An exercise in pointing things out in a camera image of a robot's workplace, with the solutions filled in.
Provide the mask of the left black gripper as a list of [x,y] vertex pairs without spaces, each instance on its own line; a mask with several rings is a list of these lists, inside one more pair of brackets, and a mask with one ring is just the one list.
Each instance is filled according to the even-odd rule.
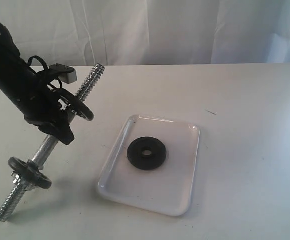
[[54,136],[65,145],[75,139],[68,117],[59,103],[60,95],[52,87],[55,79],[50,69],[35,72],[32,69],[21,71],[15,80],[15,105],[23,113],[24,119],[31,125],[38,125],[38,129]]

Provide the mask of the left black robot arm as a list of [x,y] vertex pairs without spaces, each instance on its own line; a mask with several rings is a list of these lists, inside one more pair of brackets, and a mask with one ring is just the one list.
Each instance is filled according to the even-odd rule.
[[69,145],[75,137],[68,114],[61,109],[58,91],[48,87],[61,73],[49,69],[42,58],[36,59],[43,66],[40,72],[21,58],[10,32],[0,23],[0,90],[22,112],[27,123]]

